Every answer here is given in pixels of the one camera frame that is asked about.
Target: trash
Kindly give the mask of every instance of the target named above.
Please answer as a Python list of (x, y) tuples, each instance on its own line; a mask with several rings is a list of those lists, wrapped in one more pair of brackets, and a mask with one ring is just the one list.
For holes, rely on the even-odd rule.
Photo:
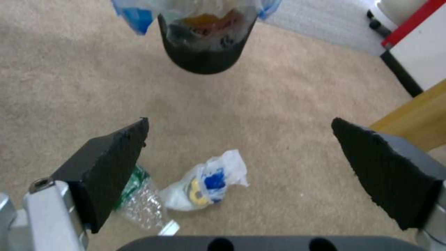
[(246, 165), (238, 150), (196, 165), (183, 178), (160, 191), (164, 206), (179, 211), (202, 209), (221, 201), (229, 185), (247, 187)]
[[(238, 12), (242, 18), (238, 23), (250, 25), (253, 18), (268, 18), (279, 7), (281, 0), (111, 0), (116, 13), (122, 16), (137, 33), (144, 35), (147, 28), (161, 14), (167, 25), (178, 23), (199, 28), (209, 21), (223, 20), (231, 12)], [(224, 28), (233, 25), (226, 23)], [(212, 30), (200, 30), (209, 35)]]
[(174, 235), (179, 229), (168, 216), (150, 175), (138, 165), (121, 193), (116, 212), (154, 234)]
[(281, 0), (112, 0), (116, 13), (140, 35), (158, 17), (168, 56), (200, 74), (231, 67), (256, 19), (268, 18)]

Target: beige carpet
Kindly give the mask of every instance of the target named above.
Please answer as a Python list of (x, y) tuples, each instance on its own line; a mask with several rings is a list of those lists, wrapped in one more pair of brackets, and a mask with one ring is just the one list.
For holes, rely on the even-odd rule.
[[(410, 99), (378, 57), (258, 23), (238, 63), (202, 76), (138, 37), (108, 0), (0, 3), (0, 188), (16, 205), (89, 138), (150, 119), (140, 164), (160, 188), (238, 148), (249, 188), (172, 212), (179, 234), (386, 235), (411, 240), (361, 188), (332, 135)], [(112, 217), (89, 250), (143, 236)]]

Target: white plastic bag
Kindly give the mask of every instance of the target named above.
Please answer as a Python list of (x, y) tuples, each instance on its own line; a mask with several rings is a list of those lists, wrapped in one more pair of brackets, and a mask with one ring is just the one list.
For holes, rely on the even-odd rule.
[(247, 187), (246, 165), (239, 150), (229, 150), (198, 164), (183, 178), (160, 191), (164, 206), (179, 211), (202, 209), (221, 201), (229, 185)]
[(240, 42), (257, 17), (265, 20), (281, 3), (281, 0), (111, 1), (116, 13), (137, 34), (144, 35), (161, 15), (169, 42), (193, 50), (224, 50), (227, 46), (218, 46), (222, 38), (231, 44)]

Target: white wall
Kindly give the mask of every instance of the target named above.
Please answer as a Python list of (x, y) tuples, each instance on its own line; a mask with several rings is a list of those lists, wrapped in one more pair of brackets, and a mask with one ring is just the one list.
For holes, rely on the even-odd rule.
[(446, 79), (446, 4), (397, 43), (390, 53), (423, 90)]

